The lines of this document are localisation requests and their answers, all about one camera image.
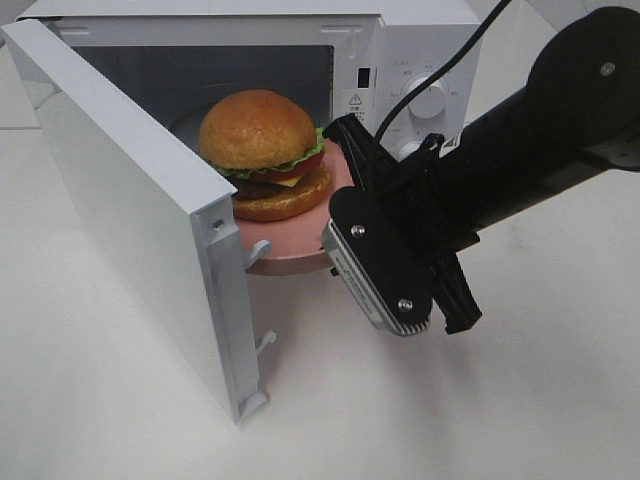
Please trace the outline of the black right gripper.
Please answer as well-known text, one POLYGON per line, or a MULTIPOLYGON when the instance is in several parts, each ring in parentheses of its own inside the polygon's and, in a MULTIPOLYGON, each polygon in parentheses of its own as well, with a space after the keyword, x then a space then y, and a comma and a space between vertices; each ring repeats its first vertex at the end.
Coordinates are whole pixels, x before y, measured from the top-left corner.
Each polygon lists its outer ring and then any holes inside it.
POLYGON ((431 294, 445 317, 446 333, 470 330, 482 311, 456 253, 477 244, 480 237, 458 222, 436 185, 435 164, 444 136, 429 134, 402 161, 374 144, 374 136, 353 113, 333 120, 322 136, 339 146, 354 185, 362 191, 372 189, 410 256, 428 265, 431 294))

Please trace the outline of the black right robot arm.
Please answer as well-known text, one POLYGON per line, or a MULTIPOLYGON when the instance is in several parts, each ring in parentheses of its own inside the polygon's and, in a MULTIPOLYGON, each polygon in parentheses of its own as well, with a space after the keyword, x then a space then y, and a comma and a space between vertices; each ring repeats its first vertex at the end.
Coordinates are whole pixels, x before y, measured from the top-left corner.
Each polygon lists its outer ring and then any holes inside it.
POLYGON ((438 307, 450 334, 481 312, 458 253, 479 232, 605 171, 639 168, 639 15, 603 6, 569 24, 526 85, 466 126, 453 149, 427 136, 394 159, 354 115, 324 132, 352 185, 329 201, 322 243, 371 324, 425 331, 438 307))

